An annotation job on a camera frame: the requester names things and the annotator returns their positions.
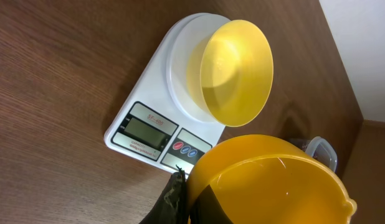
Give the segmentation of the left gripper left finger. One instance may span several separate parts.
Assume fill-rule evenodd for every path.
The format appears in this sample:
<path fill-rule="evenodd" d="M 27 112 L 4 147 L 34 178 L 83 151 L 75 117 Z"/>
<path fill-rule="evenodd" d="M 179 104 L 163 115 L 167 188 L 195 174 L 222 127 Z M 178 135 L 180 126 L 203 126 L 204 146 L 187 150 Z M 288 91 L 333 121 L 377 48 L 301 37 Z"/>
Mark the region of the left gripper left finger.
<path fill-rule="evenodd" d="M 186 224 L 186 174 L 177 168 L 140 224 Z"/>

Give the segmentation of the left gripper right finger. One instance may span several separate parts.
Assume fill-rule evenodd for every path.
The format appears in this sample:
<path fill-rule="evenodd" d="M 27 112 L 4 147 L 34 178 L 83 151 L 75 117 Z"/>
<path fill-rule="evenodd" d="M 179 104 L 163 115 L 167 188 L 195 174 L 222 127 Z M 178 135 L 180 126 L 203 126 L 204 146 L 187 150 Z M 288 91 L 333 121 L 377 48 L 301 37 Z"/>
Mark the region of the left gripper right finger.
<path fill-rule="evenodd" d="M 210 185 L 196 199 L 190 212 L 190 220 L 191 224 L 233 224 Z"/>

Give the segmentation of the yellow measuring scoop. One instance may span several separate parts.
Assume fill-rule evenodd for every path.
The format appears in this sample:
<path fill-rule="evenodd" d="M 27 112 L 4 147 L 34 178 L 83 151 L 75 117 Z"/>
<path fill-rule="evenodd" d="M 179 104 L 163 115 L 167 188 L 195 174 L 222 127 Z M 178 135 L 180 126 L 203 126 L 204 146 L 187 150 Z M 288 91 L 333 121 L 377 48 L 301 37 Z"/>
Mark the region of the yellow measuring scoop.
<path fill-rule="evenodd" d="M 273 136 L 239 136 L 205 153 L 187 180 L 189 218 L 208 185 L 233 223 L 348 224 L 357 210 L 331 169 Z"/>

